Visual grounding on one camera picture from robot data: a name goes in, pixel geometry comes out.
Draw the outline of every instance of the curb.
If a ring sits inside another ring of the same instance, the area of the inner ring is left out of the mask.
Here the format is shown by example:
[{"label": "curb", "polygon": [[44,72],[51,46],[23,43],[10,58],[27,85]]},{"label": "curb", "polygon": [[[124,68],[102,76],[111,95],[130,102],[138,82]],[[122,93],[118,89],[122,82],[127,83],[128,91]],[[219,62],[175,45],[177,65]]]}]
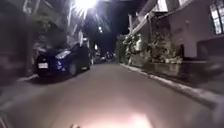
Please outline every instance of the curb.
[{"label": "curb", "polygon": [[224,102],[224,96],[223,95],[218,95],[218,94],[215,94],[213,92],[206,91],[206,90],[203,90],[203,89],[191,88],[189,86],[186,86],[186,85],[183,85],[183,84],[180,84],[180,83],[176,83],[176,82],[173,82],[171,80],[167,80],[167,79],[162,78],[162,77],[147,74],[139,68],[127,66],[127,65],[124,65],[124,64],[120,64],[120,65],[125,67],[125,68],[128,68],[132,71],[138,72],[142,75],[145,75],[145,76],[147,76],[151,79],[160,81],[160,82],[168,85],[170,88],[173,88],[177,91],[180,91],[184,94],[187,94],[187,95],[189,95],[189,96],[191,96],[191,97],[193,97],[197,100],[206,101],[206,102],[209,102],[209,103],[212,103],[212,104],[215,104],[215,105],[221,104],[221,103]]},{"label": "curb", "polygon": [[29,81],[29,80],[31,80],[31,79],[33,79],[33,78],[36,78],[36,77],[37,77],[37,75],[32,75],[32,76],[29,76],[29,77],[19,78],[19,79],[17,80],[17,82]]}]

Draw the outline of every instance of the car wheel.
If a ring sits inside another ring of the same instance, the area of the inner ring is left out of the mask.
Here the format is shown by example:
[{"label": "car wheel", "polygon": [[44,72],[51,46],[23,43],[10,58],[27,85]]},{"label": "car wheel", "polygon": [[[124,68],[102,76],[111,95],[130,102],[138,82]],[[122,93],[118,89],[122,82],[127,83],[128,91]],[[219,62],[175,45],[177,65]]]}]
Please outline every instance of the car wheel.
[{"label": "car wheel", "polygon": [[69,66],[69,74],[71,76],[75,76],[77,74],[77,66],[74,62]]}]

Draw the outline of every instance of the car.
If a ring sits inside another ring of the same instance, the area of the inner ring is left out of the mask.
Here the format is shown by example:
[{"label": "car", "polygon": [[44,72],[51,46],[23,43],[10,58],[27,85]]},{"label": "car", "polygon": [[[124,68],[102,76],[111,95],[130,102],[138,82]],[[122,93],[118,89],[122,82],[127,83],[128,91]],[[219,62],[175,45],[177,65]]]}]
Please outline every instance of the car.
[{"label": "car", "polygon": [[77,44],[66,49],[51,49],[40,54],[35,62],[36,73],[39,77],[69,74],[74,76],[79,69],[90,69],[89,49]]}]

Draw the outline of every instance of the wall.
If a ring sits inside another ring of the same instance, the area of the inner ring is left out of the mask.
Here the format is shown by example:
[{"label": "wall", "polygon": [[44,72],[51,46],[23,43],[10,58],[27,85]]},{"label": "wall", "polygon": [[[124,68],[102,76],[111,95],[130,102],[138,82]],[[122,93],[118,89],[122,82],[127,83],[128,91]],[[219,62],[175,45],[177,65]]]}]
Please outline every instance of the wall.
[{"label": "wall", "polygon": [[27,30],[25,14],[0,1],[0,84],[25,74]]},{"label": "wall", "polygon": [[218,37],[210,16],[212,1],[194,0],[169,15],[173,41],[184,44],[186,57],[197,57],[197,42]]}]

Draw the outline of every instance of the narrow street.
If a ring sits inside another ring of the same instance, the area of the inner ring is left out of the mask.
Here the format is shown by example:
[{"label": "narrow street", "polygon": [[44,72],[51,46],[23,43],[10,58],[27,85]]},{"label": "narrow street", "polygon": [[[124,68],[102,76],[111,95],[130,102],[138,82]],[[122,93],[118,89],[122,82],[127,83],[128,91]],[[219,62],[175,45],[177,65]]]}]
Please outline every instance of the narrow street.
[{"label": "narrow street", "polygon": [[215,128],[210,108],[116,64],[46,89],[5,110],[13,127]]}]

